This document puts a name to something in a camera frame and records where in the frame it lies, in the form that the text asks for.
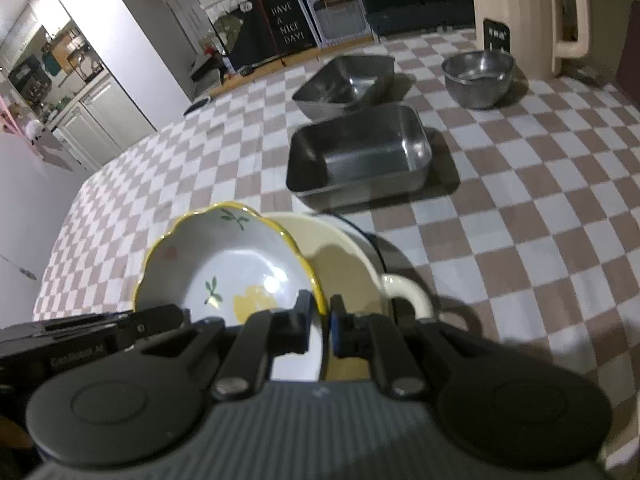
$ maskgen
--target pot handle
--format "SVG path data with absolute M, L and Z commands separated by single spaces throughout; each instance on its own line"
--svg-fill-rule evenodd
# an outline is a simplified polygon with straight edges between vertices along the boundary
M 383 274 L 380 279 L 382 293 L 388 300 L 393 298 L 407 300 L 414 308 L 415 319 L 434 318 L 433 303 L 417 283 L 396 274 Z
M 552 0 L 554 57 L 556 58 L 556 63 L 559 61 L 559 59 L 584 57 L 589 53 L 589 50 L 591 48 L 591 17 L 589 0 L 575 0 L 575 12 L 578 25 L 578 40 L 561 41 L 562 1 Z

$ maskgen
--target wooden floor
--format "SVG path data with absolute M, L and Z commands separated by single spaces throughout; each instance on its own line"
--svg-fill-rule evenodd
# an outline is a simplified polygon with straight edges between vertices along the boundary
M 352 48 L 356 48 L 357 46 L 363 46 L 367 44 L 373 44 L 373 37 L 369 36 L 366 38 L 359 38 L 357 40 L 347 41 L 346 43 L 341 43 L 328 48 L 310 48 L 309 50 L 304 50 L 297 54 L 292 54 L 291 56 L 282 58 L 282 60 L 284 61 L 284 66 L 282 65 L 281 60 L 277 59 L 256 68 L 248 76 L 243 77 L 239 74 L 233 75 L 230 78 L 226 79 L 226 81 L 223 82 L 222 85 L 214 88 L 211 92 L 209 92 L 209 95 L 212 98 L 215 98 L 222 94 L 230 92 L 235 88 L 247 85 L 263 77 L 275 74 L 280 70 L 286 70 L 288 68 L 306 63 L 307 61 L 311 61 L 313 59 L 335 56 L 336 54 L 340 54 L 341 52 L 344 52 L 346 50 L 350 50 Z

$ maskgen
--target ceramic bowl with lemon pattern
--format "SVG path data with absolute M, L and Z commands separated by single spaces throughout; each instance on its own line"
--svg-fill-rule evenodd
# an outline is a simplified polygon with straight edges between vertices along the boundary
M 300 289 L 326 313 L 318 279 L 289 233 L 251 208 L 224 202 L 187 213 L 156 242 L 133 301 L 136 310 L 175 303 L 192 321 L 217 316 L 233 326 L 259 310 L 293 308 Z M 317 380 L 321 363 L 317 316 L 309 351 L 276 358 L 271 378 Z

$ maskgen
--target rectangular metal container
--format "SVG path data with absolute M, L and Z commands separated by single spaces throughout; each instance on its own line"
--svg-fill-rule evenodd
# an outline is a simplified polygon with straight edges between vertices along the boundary
M 416 191 L 431 147 L 409 105 L 389 103 L 300 128 L 291 139 L 287 188 L 326 210 Z
M 392 56 L 337 56 L 293 94 L 312 121 L 323 121 L 380 101 L 394 79 Z

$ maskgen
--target checkered tablecloth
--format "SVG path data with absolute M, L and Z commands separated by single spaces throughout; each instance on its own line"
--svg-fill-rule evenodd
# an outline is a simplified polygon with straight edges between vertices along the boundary
M 429 127 L 433 164 L 427 189 L 347 217 L 448 316 L 596 381 L 614 406 L 606 465 L 628 478 L 638 453 L 640 113 L 613 86 L 568 77 L 515 85 L 500 109 L 460 108 L 440 64 L 473 48 L 473 35 L 364 48 L 391 53 L 396 72 L 416 79 L 404 100 Z M 34 318 L 130 308 L 145 251 L 188 210 L 237 200 L 306 211 L 285 186 L 290 136 L 308 123 L 290 98 L 321 63 L 219 97 L 92 176 L 53 247 Z

